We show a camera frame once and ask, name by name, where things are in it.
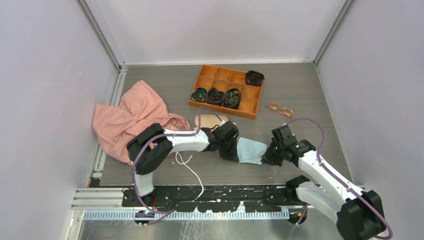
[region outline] small wooden tray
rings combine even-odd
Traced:
[[[240,106],[232,109],[223,106],[217,106],[206,102],[191,100],[191,94],[196,88],[205,88],[209,90],[215,87],[224,93],[232,88],[237,88],[241,93]],[[197,81],[188,97],[188,104],[192,107],[205,106],[216,112],[239,116],[247,119],[256,119],[258,113],[259,101],[261,99],[262,86],[252,86],[246,84],[246,72],[231,68],[217,67],[212,65],[203,65]]]

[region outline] orange wooden tray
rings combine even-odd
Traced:
[[[196,88],[205,88],[209,90],[215,87],[224,93],[232,88],[236,88],[241,93],[240,106],[232,109],[223,106],[217,106],[206,102],[191,100],[191,94]],[[258,113],[259,101],[261,99],[262,86],[252,86],[246,84],[246,72],[231,68],[217,67],[212,65],[203,65],[197,81],[188,97],[188,104],[192,107],[205,106],[216,112],[239,116],[247,119],[256,119]]]

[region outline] metal floor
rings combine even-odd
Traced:
[[[287,220],[164,220],[137,227],[134,221],[84,220],[78,240],[342,240],[336,225],[314,208],[295,229]]]
[[[322,156],[347,179],[351,179],[314,64],[226,64],[223,67],[256,70],[265,75],[256,120],[227,115],[230,121],[236,123],[240,137],[269,145],[271,130],[289,119],[265,106],[269,101],[277,102],[282,107],[294,110],[295,117],[309,117],[322,124],[326,134]],[[187,118],[194,127],[197,108],[189,106],[188,99],[200,69],[201,65],[130,66],[122,94],[137,81],[144,80],[163,98],[170,113]],[[321,131],[313,123],[299,120],[291,123],[290,128],[299,141],[307,139],[316,147],[320,144]],[[184,152],[183,159],[188,159],[190,154]],[[308,176],[289,162],[284,162],[282,167],[235,163],[221,160],[218,152],[195,153],[188,165],[204,185],[284,184],[299,175]],[[128,164],[107,156],[100,185],[130,185],[129,171]],[[199,184],[194,174],[177,164],[173,157],[165,159],[154,172],[153,183]]]

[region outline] metal frame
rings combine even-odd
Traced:
[[[330,45],[334,35],[336,34],[337,30],[342,25],[343,21],[345,20],[347,14],[349,13],[350,9],[352,8],[352,5],[356,2],[356,0],[346,0],[343,4],[343,7],[341,8],[340,12],[337,15],[337,18],[335,19],[335,22],[333,23],[330,31],[327,34],[327,37],[325,37],[324,42],[321,45],[321,48],[318,51],[318,54],[315,57],[315,60],[313,63],[317,66],[320,63],[321,58],[323,57],[324,53],[326,52],[328,46]]]
[[[89,5],[87,4],[86,0],[76,0],[78,5],[81,7],[82,12],[84,13],[85,17],[88,20],[88,23],[91,25],[95,35],[97,36],[98,40],[100,41],[100,44],[102,45],[103,49],[106,51],[107,56],[112,61],[113,65],[115,66],[116,70],[119,70],[121,68],[114,52],[111,49],[111,46],[108,43],[108,40],[106,40],[105,35],[102,32],[102,29],[100,28],[96,18],[93,15],[93,12],[90,10]]]
[[[73,198],[71,211],[72,218],[67,229],[66,240],[77,240],[82,229],[82,223],[85,217],[90,220],[103,220],[105,215],[114,216],[115,218],[125,218],[125,220],[134,220],[133,214],[140,210],[146,210],[145,207],[122,207],[121,203],[124,197],[122,187],[100,187],[100,188],[77,188],[75,197]],[[264,212],[245,213],[235,212],[229,216],[231,219],[287,219],[288,212],[298,212],[304,208],[303,205],[286,205],[281,206],[281,214]],[[176,213],[174,218],[169,220],[184,220],[189,213]],[[218,219],[222,214],[201,214],[193,213],[194,217],[208,219]]]
[[[324,88],[323,81],[321,80],[320,71],[318,71],[317,65],[315,66],[315,70],[316,70],[316,74],[318,75],[319,84],[321,85],[322,92],[324,93],[325,101],[327,102],[327,106],[328,106],[328,109],[329,109],[329,112],[330,112],[331,120],[332,120],[333,123],[335,123],[336,121],[334,121],[334,116],[332,114],[333,113],[333,106],[331,105],[330,101],[327,98],[326,89]],[[339,130],[337,124],[334,124],[334,128],[335,128],[335,133],[337,134],[337,136],[340,136],[340,130]],[[350,174],[350,176],[353,176],[351,159],[349,158],[349,155],[345,154],[345,153],[348,152],[348,148],[347,148],[345,142],[341,138],[339,138],[338,141],[340,142],[341,152],[343,153],[344,160],[346,161],[347,169],[349,170],[349,174]]]
[[[122,88],[124,86],[125,77],[127,76],[128,67],[123,65],[120,67],[119,74],[113,85],[112,92],[109,96],[107,104],[111,106],[118,106],[121,100]],[[93,165],[90,170],[89,178],[86,180],[86,186],[88,187],[91,178],[100,178],[103,173],[103,167],[105,165],[106,153],[102,150],[99,144],[93,158]]]

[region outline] purple cable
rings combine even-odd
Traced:
[[[149,139],[149,141],[147,141],[147,143],[141,148],[140,152],[138,153],[137,157],[135,158],[134,162],[132,163],[132,166],[130,168],[129,174],[131,175],[132,182],[133,182],[133,187],[134,187],[134,192],[135,192],[135,195],[137,196],[138,201],[141,203],[141,205],[143,205],[143,207],[145,207],[150,212],[153,212],[155,214],[164,214],[164,216],[162,216],[161,218],[159,218],[159,219],[157,219],[157,220],[155,220],[153,222],[149,222],[149,224],[147,224],[147,225],[152,225],[152,224],[155,224],[155,223],[159,222],[160,220],[166,218],[171,213],[173,213],[175,211],[175,209],[171,209],[169,211],[156,211],[156,210],[148,207],[147,204],[145,204],[145,202],[143,201],[142,197],[139,194],[139,189],[137,188],[137,185],[136,185],[136,177],[134,175],[134,172],[136,170],[137,163],[139,162],[139,160],[140,160],[141,156],[143,155],[143,153],[146,151],[147,147],[151,143],[153,143],[155,140],[157,140],[159,138],[162,138],[162,137],[192,137],[192,136],[196,136],[199,133],[200,126],[201,126],[201,109],[206,109],[206,110],[211,111],[219,119],[219,121],[222,121],[222,119],[212,109],[210,109],[207,106],[200,106],[199,107],[199,111],[198,111],[198,128],[197,128],[197,130],[196,130],[195,133],[190,133],[190,134],[183,134],[183,133],[178,133],[178,134],[170,134],[170,133],[168,133],[168,134],[165,134],[164,133],[164,134],[160,134],[160,135],[154,136],[151,139]]]
[[[297,220],[296,224],[293,225],[293,227],[291,228],[290,234],[288,235],[288,240],[292,239],[293,232],[295,231],[296,227],[299,227],[299,223],[302,221],[302,219],[304,218],[304,215],[306,214],[306,211],[308,210],[308,205],[309,204],[307,203],[305,204],[305,207],[302,212],[302,216],[300,216],[299,220]]]
[[[324,140],[325,140],[325,134],[324,134],[324,128],[323,126],[321,126],[321,124],[319,124],[317,121],[308,118],[308,117],[299,117],[299,118],[295,118],[293,120],[290,120],[289,122],[287,122],[286,124],[289,125],[290,123],[297,121],[297,120],[308,120],[310,122],[313,122],[314,124],[316,124],[319,129],[321,130],[322,133],[322,140],[321,143],[319,144],[318,148],[316,149],[316,158],[318,159],[318,163],[319,165],[328,173],[330,174],[334,179],[336,179],[341,185],[343,185],[348,191],[352,192],[353,195],[355,195],[359,200],[361,200],[380,220],[381,222],[386,226],[387,230],[388,230],[388,235],[387,236],[375,236],[376,239],[381,239],[381,240],[389,240],[393,238],[393,230],[390,227],[389,223],[386,221],[386,219],[379,213],[379,211],[377,211],[371,204],[369,204],[359,193],[357,193],[355,190],[353,190],[352,188],[349,188],[349,185],[347,183],[345,183],[344,181],[342,181],[334,172],[332,172],[323,162],[321,162],[321,148],[324,145]],[[290,236],[293,232],[293,230],[295,229],[295,227],[300,223],[300,221],[302,220],[303,214],[301,216],[301,218],[297,221],[296,225],[293,226],[293,228],[290,231]]]

